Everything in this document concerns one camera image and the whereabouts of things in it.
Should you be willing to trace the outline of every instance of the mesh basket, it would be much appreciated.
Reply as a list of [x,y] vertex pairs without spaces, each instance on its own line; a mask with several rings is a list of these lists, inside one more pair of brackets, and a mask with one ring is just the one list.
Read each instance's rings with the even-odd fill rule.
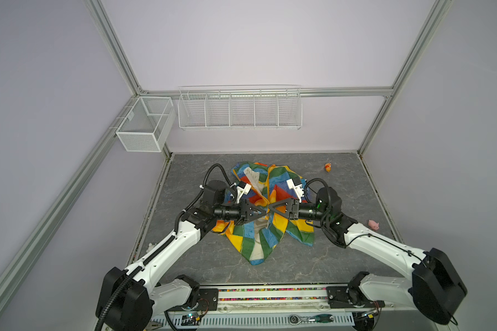
[[179,100],[182,129],[299,129],[300,88],[187,91]]
[[140,96],[116,130],[127,151],[162,151],[175,121],[170,97]]

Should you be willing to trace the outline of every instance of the white wire basket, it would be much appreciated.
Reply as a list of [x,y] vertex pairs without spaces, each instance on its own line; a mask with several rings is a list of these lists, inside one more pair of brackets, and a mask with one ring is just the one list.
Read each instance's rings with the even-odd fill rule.
[[181,87],[180,91],[179,126],[184,130],[302,127],[299,86]]
[[170,97],[140,96],[116,130],[127,151],[160,152],[176,113]]

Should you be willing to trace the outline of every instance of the colorful patchwork cloth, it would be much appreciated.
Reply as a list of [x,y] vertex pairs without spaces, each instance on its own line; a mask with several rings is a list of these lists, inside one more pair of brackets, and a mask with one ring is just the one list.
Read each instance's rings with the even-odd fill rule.
[[[297,198],[295,192],[288,188],[288,179],[300,177],[304,186],[306,183],[288,166],[240,162],[232,169],[232,173],[238,180],[252,185],[251,191],[243,197],[262,207],[289,197]],[[285,206],[278,209],[285,212]],[[223,235],[228,237],[237,251],[252,265],[263,263],[284,233],[308,246],[312,246],[315,239],[313,227],[307,225],[305,220],[289,221],[275,213],[240,226],[234,225],[233,222],[218,221],[212,231],[224,232]]]

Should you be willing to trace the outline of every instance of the gray marble floor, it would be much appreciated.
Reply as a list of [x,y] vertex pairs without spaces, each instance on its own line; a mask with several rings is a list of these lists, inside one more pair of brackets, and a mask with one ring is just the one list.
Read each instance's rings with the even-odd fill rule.
[[[145,254],[148,243],[161,241],[173,230],[175,216],[197,195],[210,165],[218,162],[226,170],[230,170],[240,161],[287,165],[306,180],[314,177],[325,179],[342,197],[342,210],[345,214],[363,224],[369,219],[379,222],[378,232],[392,238],[389,225],[356,154],[175,155],[140,256]],[[327,162],[332,164],[329,173],[324,170]],[[209,177],[210,180],[222,178],[218,169]],[[202,285],[347,283],[359,271],[369,271],[380,276],[399,275],[362,252],[334,246],[320,229],[315,229],[315,243],[312,247],[285,234],[272,254],[260,265],[251,265],[246,261],[225,236],[210,233],[184,253],[161,282],[172,281],[174,277],[185,274]]]

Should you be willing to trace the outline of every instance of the robotic arm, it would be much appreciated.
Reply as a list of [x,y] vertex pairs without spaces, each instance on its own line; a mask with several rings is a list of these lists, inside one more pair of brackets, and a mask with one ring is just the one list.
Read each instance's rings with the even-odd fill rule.
[[[215,167],[221,169],[228,184],[207,181]],[[359,224],[342,213],[342,200],[336,191],[318,178],[310,182],[316,180],[324,187],[318,191],[315,203],[285,199],[269,205],[270,211],[291,220],[319,221],[319,227],[335,245],[358,249],[403,275],[394,278],[360,272],[350,281],[346,293],[333,300],[356,307],[369,301],[390,301],[415,307],[434,322],[449,323],[467,289],[447,256],[435,248],[424,252],[406,246]],[[289,187],[301,199],[304,190],[299,178],[290,181]],[[199,195],[177,216],[174,230],[138,261],[106,274],[96,308],[96,330],[101,330],[105,322],[116,331],[139,331],[152,316],[172,307],[197,306],[199,284],[190,277],[180,275],[163,285],[158,282],[186,250],[215,227],[217,220],[242,225],[266,215],[266,209],[242,199],[250,185],[239,183],[235,191],[233,186],[223,168],[213,165]],[[200,197],[199,207],[193,207]]]

